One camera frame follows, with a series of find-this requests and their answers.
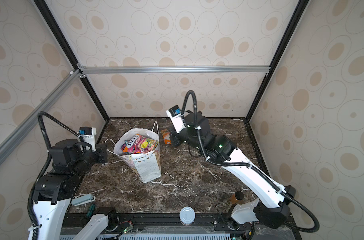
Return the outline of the orange snack packet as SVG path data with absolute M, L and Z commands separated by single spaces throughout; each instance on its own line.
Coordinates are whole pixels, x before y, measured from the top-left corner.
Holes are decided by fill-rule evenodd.
M 171 145 L 170 132 L 167 129 L 161 130 L 163 141 L 166 145 Z

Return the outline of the white paper bag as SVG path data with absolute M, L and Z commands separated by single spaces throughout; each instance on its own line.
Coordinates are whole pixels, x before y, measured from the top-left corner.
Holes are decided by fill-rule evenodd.
M 157 148 L 146 154 L 125 155 L 121 150 L 121 146 L 136 134 L 157 140 Z M 142 128 L 130 129 L 113 144 L 114 149 L 109 152 L 125 162 L 139 176 L 143 183 L 148 183 L 161 177 L 159 127 L 157 122 L 154 122 L 152 130 Z

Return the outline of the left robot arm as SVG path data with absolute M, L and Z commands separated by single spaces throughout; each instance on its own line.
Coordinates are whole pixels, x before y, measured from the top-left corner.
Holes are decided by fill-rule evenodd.
M 69 131 L 75 138 L 52 145 L 43 117 Z M 107 145 L 95 142 L 95 128 L 80 127 L 76 132 L 46 112 L 39 112 L 37 120 L 47 148 L 47 159 L 28 197 L 29 239 L 57 240 L 65 213 L 84 176 L 95 164 L 107 162 Z

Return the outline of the pink Fox's candy packet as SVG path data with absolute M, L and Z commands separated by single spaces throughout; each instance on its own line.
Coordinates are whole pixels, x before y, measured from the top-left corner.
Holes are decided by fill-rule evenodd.
M 154 151 L 157 146 L 157 140 L 136 134 L 129 141 L 125 141 L 121 150 L 125 155 L 146 154 Z

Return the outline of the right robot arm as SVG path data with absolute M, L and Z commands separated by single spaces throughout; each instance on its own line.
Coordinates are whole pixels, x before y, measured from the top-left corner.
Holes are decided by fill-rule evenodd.
M 206 162 L 229 171 L 258 196 L 258 199 L 246 204 L 233 204 L 227 216 L 222 217 L 223 223 L 230 230 L 236 231 L 247 222 L 252 226 L 255 222 L 260 222 L 271 229 L 286 225 L 303 233 L 315 233 L 320 229 L 317 217 L 295 200 L 295 188 L 283 186 L 270 178 L 228 137 L 213 134 L 208 118 L 198 110 L 198 101 L 193 90 L 186 93 L 181 107 L 175 105 L 166 110 L 166 114 L 173 125 L 170 129 L 170 141 L 174 147 L 187 144 L 195 148 Z M 298 227 L 288 221 L 290 203 L 311 218 L 313 227 Z

